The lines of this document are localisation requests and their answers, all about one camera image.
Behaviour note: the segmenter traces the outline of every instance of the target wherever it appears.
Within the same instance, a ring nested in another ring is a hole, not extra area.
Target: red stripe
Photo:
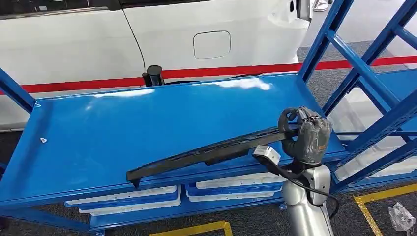
[[[417,63],[417,56],[379,58],[372,63],[373,66],[396,65]],[[223,75],[245,75],[260,74],[272,72],[289,72],[299,71],[302,63],[297,64],[279,64],[279,65],[249,65],[235,67],[219,68],[199,68],[199,69],[182,69],[182,70],[164,70],[162,76],[164,79],[203,77],[203,76],[223,76]],[[347,60],[323,61],[318,63],[316,70],[352,68]],[[90,80],[75,82],[60,82],[37,85],[23,85],[22,87],[30,93],[34,92],[56,92],[67,90],[82,89],[103,89],[128,86],[145,85],[142,77],[107,79],[107,80]]]

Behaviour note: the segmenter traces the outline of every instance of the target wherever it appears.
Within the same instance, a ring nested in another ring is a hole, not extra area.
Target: yellow tape line
[[[366,221],[368,221],[369,226],[371,227],[372,231],[376,236],[383,236],[381,233],[381,230],[379,229],[378,225],[375,223],[374,218],[372,218],[371,213],[368,211],[368,208],[366,208],[365,203],[361,202],[360,197],[355,197],[354,199],[357,203],[357,206],[362,211],[363,215],[365,216]]]
[[[366,221],[368,221],[369,226],[376,236],[382,236],[381,230],[378,228],[378,225],[375,223],[374,218],[372,218],[371,213],[369,213],[368,208],[366,208],[365,203],[381,200],[384,198],[395,197],[398,195],[403,195],[407,193],[412,193],[417,191],[417,184],[411,184],[404,187],[393,188],[381,192],[370,193],[363,196],[353,196],[359,209],[362,211],[365,216]]]
[[[214,223],[198,225],[179,230],[171,230],[157,234],[150,234],[149,236],[189,236],[221,229],[224,229],[225,236],[233,236],[230,223],[226,221],[218,221]]]
[[[417,191],[417,183],[407,185],[404,187],[393,188],[393,189],[389,189],[389,190],[385,190],[381,192],[370,193],[367,195],[363,195],[360,198],[363,203],[368,203],[371,201],[377,201],[377,200],[381,200],[384,198],[390,198],[390,197],[394,197],[394,196],[398,196],[402,194],[412,193],[415,191]]]

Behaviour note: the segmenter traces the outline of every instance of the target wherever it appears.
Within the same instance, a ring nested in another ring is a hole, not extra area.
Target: windshield wiper blade
[[[176,170],[201,162],[204,162],[206,165],[213,165],[245,156],[251,148],[255,148],[257,145],[266,145],[296,136],[298,134],[298,126],[292,125],[290,128],[292,130],[280,132],[278,126],[275,126],[145,164],[127,171],[126,179],[127,181],[131,181],[135,187],[138,187],[140,179],[143,177]]]

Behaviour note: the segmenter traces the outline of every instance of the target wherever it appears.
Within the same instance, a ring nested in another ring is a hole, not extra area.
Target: black cable
[[[309,190],[311,192],[315,192],[315,193],[318,193],[318,194],[321,194],[321,195],[325,195],[325,196],[327,196],[327,197],[335,200],[336,207],[335,207],[333,213],[330,215],[330,219],[332,219],[337,214],[337,212],[339,211],[340,202],[339,202],[339,199],[337,199],[337,197],[335,197],[333,195],[330,195],[328,193],[325,193],[323,191],[320,191],[320,190],[317,190],[317,189],[314,189],[314,188],[310,188],[310,187],[304,186],[301,183],[298,183],[297,181],[295,181],[294,179],[289,178],[288,180],[291,181],[291,183],[293,183],[293,184],[297,185],[298,187],[301,187],[301,188],[303,188],[305,190]]]
[[[120,0],[119,0],[118,2],[119,2],[120,6],[121,6],[121,8],[122,8],[122,9],[121,9],[121,11],[123,12],[124,17],[126,18],[127,24],[129,25],[130,31],[132,32],[133,38],[134,38],[134,39],[135,39],[135,41],[136,41],[136,45],[137,45],[137,46],[138,46],[138,48],[139,48],[139,52],[141,53],[141,56],[142,56],[142,61],[143,61],[143,64],[144,64],[144,72],[146,72],[145,58],[144,58],[144,56],[143,56],[141,46],[139,46],[138,39],[136,38],[136,35],[135,35],[135,33],[133,32],[132,26],[130,25],[130,22],[129,22],[129,20],[128,20],[127,16],[126,16],[126,13],[124,12],[124,9],[123,9],[123,4],[121,4]]]

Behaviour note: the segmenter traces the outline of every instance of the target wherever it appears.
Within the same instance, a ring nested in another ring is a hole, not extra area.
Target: white car
[[[297,63],[312,1],[0,0],[0,68],[21,85],[37,85],[141,77],[154,64]],[[29,117],[5,95],[0,110],[3,131],[22,128]]]

